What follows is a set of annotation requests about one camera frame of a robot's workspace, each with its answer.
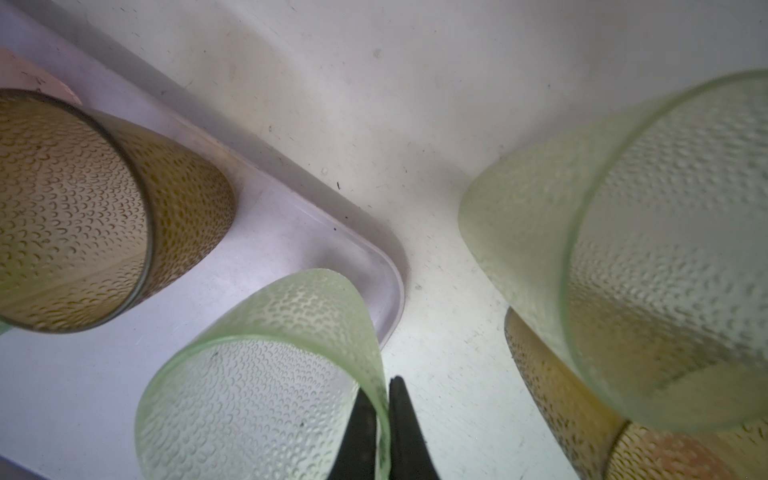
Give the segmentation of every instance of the textured cup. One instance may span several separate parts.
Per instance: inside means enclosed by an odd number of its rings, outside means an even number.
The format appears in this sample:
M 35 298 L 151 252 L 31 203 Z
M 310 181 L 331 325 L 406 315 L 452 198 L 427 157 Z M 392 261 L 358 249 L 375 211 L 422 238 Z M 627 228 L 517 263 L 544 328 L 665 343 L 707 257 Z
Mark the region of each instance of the textured cup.
M 378 413 L 379 477 L 388 478 L 384 370 L 362 297 L 330 270 L 277 280 L 150 381 L 136 414 L 141 471 L 147 480 L 324 480 L 356 383 Z
M 227 179 L 135 124 L 0 90 L 0 320 L 91 328 L 203 259 L 232 224 Z
M 643 425 L 768 415 L 768 72 L 648 101 L 490 167 L 472 254 L 602 401 Z
M 768 419 L 716 434 L 650 429 L 601 402 L 513 310 L 505 334 L 528 391 L 582 480 L 768 478 Z

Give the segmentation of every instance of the embossed pattern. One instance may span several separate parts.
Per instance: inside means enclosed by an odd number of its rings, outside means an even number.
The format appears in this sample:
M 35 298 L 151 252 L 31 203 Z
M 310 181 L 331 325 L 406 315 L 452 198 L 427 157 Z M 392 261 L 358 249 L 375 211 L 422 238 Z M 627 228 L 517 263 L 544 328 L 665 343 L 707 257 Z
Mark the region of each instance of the embossed pattern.
M 768 413 L 768 72 L 515 153 L 470 186 L 459 226 L 509 304 L 622 415 L 696 432 Z
M 189 270 L 233 216 L 226 179 L 194 152 L 0 91 L 0 318 L 47 332 L 98 325 Z
M 602 403 L 513 310 L 505 335 L 525 385 L 583 480 L 768 478 L 768 419 L 697 435 L 650 429 Z
M 152 379 L 136 417 L 147 479 L 325 478 L 360 384 L 379 414 L 389 475 L 384 372 L 368 311 L 329 270 L 245 299 Z

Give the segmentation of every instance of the tray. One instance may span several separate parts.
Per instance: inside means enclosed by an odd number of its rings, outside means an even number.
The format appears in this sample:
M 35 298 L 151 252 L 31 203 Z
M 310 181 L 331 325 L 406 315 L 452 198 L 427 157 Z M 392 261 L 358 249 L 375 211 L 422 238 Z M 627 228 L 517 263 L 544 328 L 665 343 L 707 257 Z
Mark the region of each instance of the tray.
M 257 154 L 223 146 L 2 1 L 0 46 L 62 80 L 86 107 L 202 154 L 227 175 L 238 205 L 231 230 L 210 255 L 109 323 L 69 335 L 12 329 L 0 336 L 0 457 L 53 480 L 141 479 L 134 412 L 152 375 L 229 308 L 300 270 L 325 267 L 349 278 L 379 344 L 386 342 L 405 299 L 392 261 L 259 170 Z M 8 478 L 4 468 L 0 459 L 0 477 Z

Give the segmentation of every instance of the translucent green cup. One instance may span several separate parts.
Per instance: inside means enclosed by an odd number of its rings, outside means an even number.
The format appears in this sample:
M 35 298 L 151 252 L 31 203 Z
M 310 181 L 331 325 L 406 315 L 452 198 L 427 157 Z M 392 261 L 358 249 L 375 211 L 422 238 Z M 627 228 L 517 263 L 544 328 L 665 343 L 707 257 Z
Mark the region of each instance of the translucent green cup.
M 623 416 L 700 432 L 768 414 L 768 71 L 514 153 L 470 186 L 459 227 Z
M 318 478 L 341 444 L 357 385 L 379 416 L 389 477 L 384 370 L 368 310 L 330 270 L 285 277 L 173 356 L 136 414 L 147 480 Z

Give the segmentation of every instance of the white table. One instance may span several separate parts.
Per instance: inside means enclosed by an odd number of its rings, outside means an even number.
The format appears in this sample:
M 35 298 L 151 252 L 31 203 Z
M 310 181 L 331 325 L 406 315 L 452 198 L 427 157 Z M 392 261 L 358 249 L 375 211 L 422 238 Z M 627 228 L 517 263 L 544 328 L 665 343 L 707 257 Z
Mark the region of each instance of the white table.
M 13 0 L 383 248 L 383 350 L 451 478 L 575 478 L 458 234 L 469 182 L 553 131 L 768 65 L 764 0 Z

